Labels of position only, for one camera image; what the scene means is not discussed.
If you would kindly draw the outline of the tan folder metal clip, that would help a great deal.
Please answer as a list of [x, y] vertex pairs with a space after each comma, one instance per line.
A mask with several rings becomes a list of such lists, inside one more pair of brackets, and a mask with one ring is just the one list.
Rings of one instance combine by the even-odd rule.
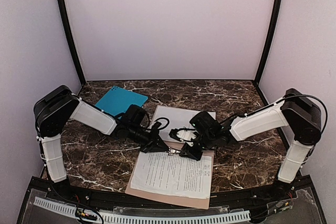
[[170, 148], [170, 149], [168, 150], [168, 154], [169, 154], [169, 155], [175, 155], [175, 154], [179, 155], [180, 152], [181, 152], [180, 150], [176, 150], [176, 149], [173, 149], [173, 148]]

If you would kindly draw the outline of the printed paper sheet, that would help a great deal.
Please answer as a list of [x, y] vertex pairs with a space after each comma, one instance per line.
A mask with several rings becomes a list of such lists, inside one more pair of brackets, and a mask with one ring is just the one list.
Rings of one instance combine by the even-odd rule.
[[132, 189], [148, 193], [207, 199], [211, 193], [213, 158], [199, 161], [167, 153], [140, 153], [130, 180]]
[[159, 136], [164, 141], [177, 142], [176, 140], [169, 137], [170, 130], [179, 128], [193, 129], [192, 125], [190, 124], [190, 120], [199, 112], [200, 111], [196, 110], [158, 105], [153, 114], [151, 124], [153, 125], [154, 121], [158, 118], [167, 118], [169, 120], [169, 124], [165, 129], [160, 130]]

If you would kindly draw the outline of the tan brown folder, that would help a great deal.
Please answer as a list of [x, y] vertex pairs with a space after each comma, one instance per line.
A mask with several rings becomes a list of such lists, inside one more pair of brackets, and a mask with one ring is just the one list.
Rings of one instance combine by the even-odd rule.
[[[165, 143], [176, 150], [182, 149], [182, 143], [180, 142], [170, 142], [165, 141]], [[214, 162], [214, 152], [213, 151], [205, 151], [202, 156], [211, 156], [213, 158]], [[209, 200], [210, 197], [207, 199], [196, 199], [196, 198], [187, 198], [187, 197], [177, 197], [177, 196], [166, 196], [166, 195], [160, 195], [160, 194], [154, 194], [154, 193], [148, 193], [141, 190], [132, 189], [130, 187], [130, 180], [128, 182], [128, 185], [126, 187], [125, 193], [132, 196], [137, 196], [144, 199], [154, 200], [158, 202], [163, 202], [167, 204], [172, 205], [178, 205], [178, 206], [184, 206], [184, 207], [191, 207], [191, 208], [199, 208], [199, 209], [208, 209], [209, 208]]]

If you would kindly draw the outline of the teal folder with black inside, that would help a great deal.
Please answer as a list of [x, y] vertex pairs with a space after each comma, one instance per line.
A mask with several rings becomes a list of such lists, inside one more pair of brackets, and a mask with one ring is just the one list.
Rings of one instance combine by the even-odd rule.
[[147, 100], [148, 97], [145, 95], [113, 86], [95, 104], [95, 106], [113, 116], [116, 116], [119, 113], [125, 112], [132, 104], [142, 107]]

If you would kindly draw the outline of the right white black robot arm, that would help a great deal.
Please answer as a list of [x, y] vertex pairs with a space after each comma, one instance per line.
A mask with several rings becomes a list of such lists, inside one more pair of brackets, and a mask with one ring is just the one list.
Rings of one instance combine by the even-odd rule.
[[218, 121], [201, 111], [190, 119], [190, 127], [170, 131], [170, 137], [184, 144], [181, 156], [200, 160], [204, 151], [238, 144], [265, 133], [279, 133], [288, 128], [292, 143], [275, 176], [274, 186], [286, 189], [307, 161], [328, 122], [326, 105], [317, 97], [288, 89], [285, 95], [256, 111], [233, 114]]

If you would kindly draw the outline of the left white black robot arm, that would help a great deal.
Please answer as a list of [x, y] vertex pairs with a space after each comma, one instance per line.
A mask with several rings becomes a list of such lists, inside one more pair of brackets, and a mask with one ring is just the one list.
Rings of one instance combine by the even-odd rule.
[[168, 145], [160, 137], [160, 121], [152, 126], [143, 125], [149, 120], [147, 111], [137, 104], [130, 104], [116, 115], [74, 94], [61, 85], [39, 99], [33, 106], [34, 127], [40, 154], [52, 183], [68, 180], [61, 138], [70, 123], [76, 123], [104, 136], [125, 135], [139, 145], [142, 153], [167, 152]]

